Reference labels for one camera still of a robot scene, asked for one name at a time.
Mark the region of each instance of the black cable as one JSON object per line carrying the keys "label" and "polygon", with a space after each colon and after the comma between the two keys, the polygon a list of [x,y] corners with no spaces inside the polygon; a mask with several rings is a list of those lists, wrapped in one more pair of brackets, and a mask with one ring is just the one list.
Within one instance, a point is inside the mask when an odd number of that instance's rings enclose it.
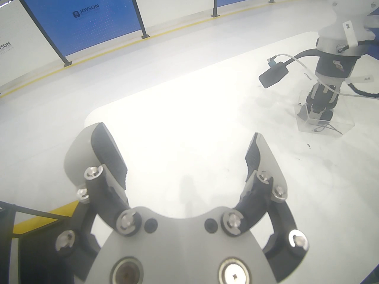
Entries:
{"label": "black cable", "polygon": [[[359,46],[366,46],[366,45],[371,45],[371,46],[379,46],[379,40],[364,40],[364,41],[358,41]],[[342,49],[339,49],[337,52],[342,53],[349,49],[350,47],[347,45],[343,47]]]}
{"label": "black cable", "polygon": [[357,89],[352,83],[349,83],[348,86],[356,93],[359,94],[360,96],[367,96],[367,97],[379,97],[379,93],[368,93],[365,91],[361,91]]}

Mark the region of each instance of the gray floor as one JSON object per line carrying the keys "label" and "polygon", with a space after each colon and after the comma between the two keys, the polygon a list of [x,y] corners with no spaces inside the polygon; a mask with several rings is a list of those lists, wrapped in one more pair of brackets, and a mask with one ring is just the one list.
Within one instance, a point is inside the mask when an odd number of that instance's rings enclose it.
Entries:
{"label": "gray floor", "polygon": [[258,8],[129,46],[5,96],[0,99],[0,200],[43,211],[72,202],[75,191],[63,158],[92,110],[281,39],[318,31],[333,19],[326,0]]}

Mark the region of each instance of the cable label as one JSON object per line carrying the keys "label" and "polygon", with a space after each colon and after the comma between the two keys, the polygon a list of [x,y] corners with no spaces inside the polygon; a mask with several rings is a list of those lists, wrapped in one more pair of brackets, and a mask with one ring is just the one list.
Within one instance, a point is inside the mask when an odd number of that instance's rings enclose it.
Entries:
{"label": "cable label", "polygon": [[374,77],[373,77],[373,75],[367,75],[367,76],[362,76],[362,77],[350,77],[350,78],[346,78],[345,82],[347,84],[351,84],[351,83],[370,83],[370,82],[374,82]]}
{"label": "cable label", "polygon": [[343,29],[345,30],[345,35],[348,41],[349,48],[358,46],[358,40],[356,39],[351,20],[348,20],[347,22],[343,23]]}

